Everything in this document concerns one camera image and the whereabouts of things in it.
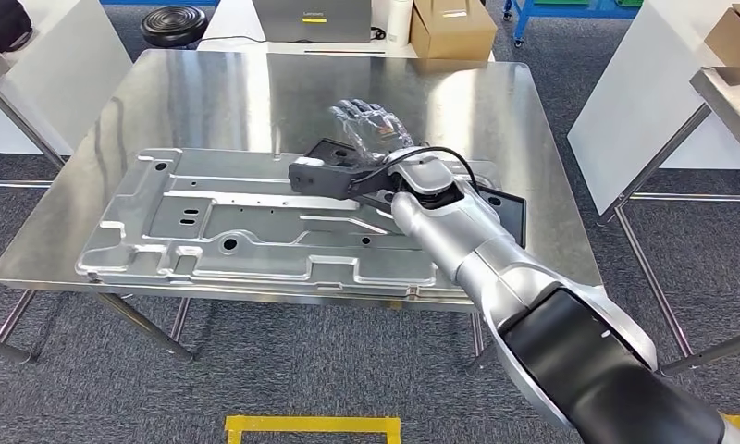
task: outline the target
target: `metal table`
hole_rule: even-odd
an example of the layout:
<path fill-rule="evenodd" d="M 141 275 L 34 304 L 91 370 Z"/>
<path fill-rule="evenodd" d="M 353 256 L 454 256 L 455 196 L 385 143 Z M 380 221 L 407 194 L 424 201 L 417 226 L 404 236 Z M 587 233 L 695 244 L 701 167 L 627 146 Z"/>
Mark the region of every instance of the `metal table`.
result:
<path fill-rule="evenodd" d="M 81 249 L 141 150 L 303 153 L 321 138 L 339 137 L 327 108 L 346 97 L 383 104 L 415 139 L 493 162 L 503 190 L 528 201 L 528 251 L 570 278 L 601 283 L 525 65 L 164 50 L 145 52 L 125 78 L 1 257 L 0 282 L 96 293 L 185 358 L 190 354 L 176 339 L 190 298 L 475 313 L 461 293 L 427 298 L 297 294 L 241 285 L 117 285 L 90 283 L 76 273 Z M 127 292 L 182 298 L 170 337 L 115 294 Z M 473 319 L 476 332 L 477 316 Z M 475 346 L 479 352 L 480 340 Z"/>
<path fill-rule="evenodd" d="M 11 66 L 0 55 L 0 80 L 7 74 Z M 0 92 L 0 110 L 13 122 L 17 128 L 27 136 L 28 139 L 43 153 L 43 155 L 52 162 L 57 168 L 62 167 L 65 161 L 59 154 L 35 131 L 30 123 L 17 111 L 5 96 Z M 50 182 L 48 180 L 0 180 L 0 187 L 4 188 L 47 188 Z M 22 351 L 15 347 L 7 345 L 10 334 L 16 328 L 17 323 L 27 307 L 30 305 L 32 298 L 35 296 L 35 290 L 25 290 L 19 298 L 13 311 L 7 317 L 5 323 L 0 327 L 0 354 L 16 363 L 26 363 L 33 359 L 28 351 Z"/>
<path fill-rule="evenodd" d="M 661 372 L 668 376 L 673 376 L 684 370 L 697 368 L 730 354 L 740 352 L 740 336 L 723 341 L 704 351 L 694 352 L 692 350 L 623 210 L 623 206 L 630 200 L 740 203 L 740 195 L 639 192 L 639 189 L 645 184 L 648 178 L 661 167 L 667 158 L 681 146 L 710 113 L 715 113 L 740 143 L 740 68 L 701 68 L 692 77 L 691 85 L 702 96 L 705 103 L 684 122 L 681 128 L 651 158 L 623 193 L 618 196 L 615 202 L 599 217 L 600 225 L 610 222 L 616 216 L 618 217 L 626 239 L 631 243 L 637 262 L 642 267 L 648 285 L 651 287 L 659 303 L 659 307 L 664 314 L 667 325 L 675 336 L 683 358 L 664 365 L 661 368 Z"/>

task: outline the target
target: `metal panel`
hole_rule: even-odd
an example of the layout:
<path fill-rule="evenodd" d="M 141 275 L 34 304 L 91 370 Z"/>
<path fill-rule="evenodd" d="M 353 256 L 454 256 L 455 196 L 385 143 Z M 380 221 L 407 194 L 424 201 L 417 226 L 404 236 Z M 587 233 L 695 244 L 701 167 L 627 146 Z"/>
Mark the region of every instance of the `metal panel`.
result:
<path fill-rule="evenodd" d="M 113 284 L 462 295 L 390 215 L 354 201 L 293 193 L 287 166 L 298 157 L 142 151 L 77 272 Z M 473 162 L 472 170 L 490 186 L 498 182 L 490 162 Z"/>

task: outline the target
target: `blue shelf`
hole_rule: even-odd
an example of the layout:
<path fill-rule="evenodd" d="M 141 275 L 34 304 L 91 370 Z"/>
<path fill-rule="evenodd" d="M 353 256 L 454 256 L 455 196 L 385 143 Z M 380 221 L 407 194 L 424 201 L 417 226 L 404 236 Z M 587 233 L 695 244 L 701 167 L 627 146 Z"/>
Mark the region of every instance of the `blue shelf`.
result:
<path fill-rule="evenodd" d="M 635 6 L 618 6 L 615 0 L 591 0 L 589 5 L 537 5 L 534 0 L 506 0 L 504 12 L 514 7 L 517 26 L 514 40 L 523 41 L 523 32 L 532 17 L 560 17 L 567 19 L 633 19 L 639 11 Z"/>

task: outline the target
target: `black cable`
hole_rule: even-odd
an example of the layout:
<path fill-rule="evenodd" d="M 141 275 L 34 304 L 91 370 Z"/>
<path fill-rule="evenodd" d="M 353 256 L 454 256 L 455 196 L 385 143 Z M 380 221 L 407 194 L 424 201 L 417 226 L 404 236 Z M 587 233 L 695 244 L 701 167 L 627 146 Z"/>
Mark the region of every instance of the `black cable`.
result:
<path fill-rule="evenodd" d="M 364 176 L 361 179 L 357 179 L 357 180 L 352 181 L 351 182 L 351 186 L 356 186 L 356 185 L 358 185 L 358 184 L 360 184 L 362 182 L 366 182 L 366 181 L 374 178 L 375 176 L 377 176 L 379 174 L 383 174 L 386 171 L 388 171 L 390 168 L 394 167 L 395 165 L 397 165 L 398 163 L 402 162 L 403 160 L 405 160 L 405 159 L 407 159 L 409 157 L 413 157 L 413 156 L 415 156 L 417 154 L 421 154 L 421 153 L 429 153 L 431 151 L 440 151 L 440 152 L 443 152 L 443 153 L 449 153 L 449 154 L 457 157 L 457 160 L 460 161 L 460 163 L 462 164 L 462 167 L 464 167 L 465 170 L 468 172 L 468 176 L 471 178 L 471 185 L 474 187 L 474 190 L 476 190 L 476 192 L 479 192 L 479 184 L 476 182 L 476 175 L 474 174 L 474 171 L 471 169 L 471 166 L 468 165 L 468 161 L 466 161 L 465 158 L 460 155 L 460 153 L 452 150 L 451 148 L 446 148 L 444 146 L 426 146 L 424 148 L 419 148 L 418 150 L 413 150 L 413 151 L 411 151 L 409 153 L 403 154 L 400 157 L 397 157 L 397 158 L 391 160 L 389 163 L 380 166 L 377 170 L 373 171 L 372 173 L 368 174 L 367 176 Z"/>
<path fill-rule="evenodd" d="M 373 40 L 384 40 L 387 38 L 387 32 L 378 28 L 377 26 L 371 26 L 370 31 L 374 31 Z"/>
<path fill-rule="evenodd" d="M 224 39 L 247 39 L 256 43 L 266 43 L 266 40 L 258 40 L 254 39 L 253 37 L 249 35 L 227 35 L 225 37 L 207 37 L 205 39 L 201 39 L 202 42 L 206 42 L 207 40 L 224 40 Z"/>
<path fill-rule="evenodd" d="M 373 40 L 384 40 L 387 38 L 387 32 L 378 27 L 375 27 L 375 26 L 370 27 L 370 31 L 375 32 L 375 34 L 373 34 Z M 249 35 L 227 35 L 225 37 L 207 37 L 205 39 L 201 39 L 201 41 L 206 42 L 209 40 L 227 40 L 227 39 L 246 39 L 246 40 L 250 40 L 256 43 L 268 43 L 269 42 L 268 40 L 255 39 Z M 293 42 L 274 42 L 274 43 L 315 43 L 315 42 L 311 40 L 307 40 L 307 39 L 301 39 L 301 40 L 295 40 Z"/>

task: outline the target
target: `gray carpet floor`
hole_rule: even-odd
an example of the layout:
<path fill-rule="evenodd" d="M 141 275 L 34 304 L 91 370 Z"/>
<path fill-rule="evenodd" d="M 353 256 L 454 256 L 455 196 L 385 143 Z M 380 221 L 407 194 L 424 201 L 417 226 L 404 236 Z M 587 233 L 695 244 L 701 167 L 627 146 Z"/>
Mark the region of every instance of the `gray carpet floor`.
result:
<path fill-rule="evenodd" d="M 527 63 L 583 214 L 610 296 L 645 328 L 667 362 L 677 352 L 617 223 L 596 226 L 593 204 L 566 141 L 629 22 L 533 19 L 514 49 L 514 22 L 499 23 L 498 60 Z M 133 58 L 148 7 L 106 11 Z M 0 156 L 0 178 L 46 178 L 42 158 Z M 740 192 L 739 172 L 665 171 L 658 191 Z M 0 190 L 0 254 L 40 191 Z M 628 214 L 695 347 L 740 332 L 740 204 L 640 203 Z M 19 291 L 0 285 L 0 324 Z M 168 329 L 177 301 L 131 303 Z M 565 443 L 497 367 L 477 377 L 468 316 L 344 307 L 194 301 L 182 338 L 199 359 L 181 364 L 93 298 L 41 293 L 11 343 L 35 365 L 0 359 L 0 443 L 226 441 L 230 414 L 399 416 L 412 443 Z M 740 413 L 740 356 L 675 379 L 726 413 Z M 379 436 L 249 434 L 252 443 L 383 442 Z"/>

